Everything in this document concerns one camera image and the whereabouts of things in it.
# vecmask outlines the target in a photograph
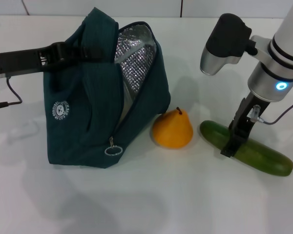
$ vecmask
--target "pear stem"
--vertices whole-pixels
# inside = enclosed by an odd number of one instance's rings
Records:
[[[176,108],[179,111],[179,114],[182,115],[182,111],[180,110],[179,107]]]

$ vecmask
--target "dark green bag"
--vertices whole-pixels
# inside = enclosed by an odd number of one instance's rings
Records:
[[[49,162],[107,168],[168,108],[161,47],[145,22],[118,30],[96,8],[66,43],[99,47],[104,60],[44,74]]]

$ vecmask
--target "silver foil lining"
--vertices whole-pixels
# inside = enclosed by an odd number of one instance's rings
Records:
[[[121,65],[126,86],[124,90],[129,93],[132,100],[137,96],[146,78],[155,53],[156,44],[147,26],[134,25],[119,33],[115,63]]]

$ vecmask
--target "blue led light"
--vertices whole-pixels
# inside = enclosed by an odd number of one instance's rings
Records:
[[[285,83],[285,82],[279,82],[279,83],[277,83],[277,85],[275,87],[277,88],[277,90],[284,90],[284,89],[287,88],[287,86],[288,86],[287,83]]]

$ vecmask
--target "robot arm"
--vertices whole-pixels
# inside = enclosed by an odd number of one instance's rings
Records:
[[[281,101],[293,88],[293,6],[273,39],[260,36],[250,39],[250,35],[251,29],[239,17],[223,14],[201,58],[201,71],[207,75],[215,75],[227,63],[237,64],[244,52],[259,60],[248,80],[251,92],[242,100],[229,126],[230,140],[221,152],[228,157],[234,156],[248,140],[252,127],[261,121],[268,105]]]

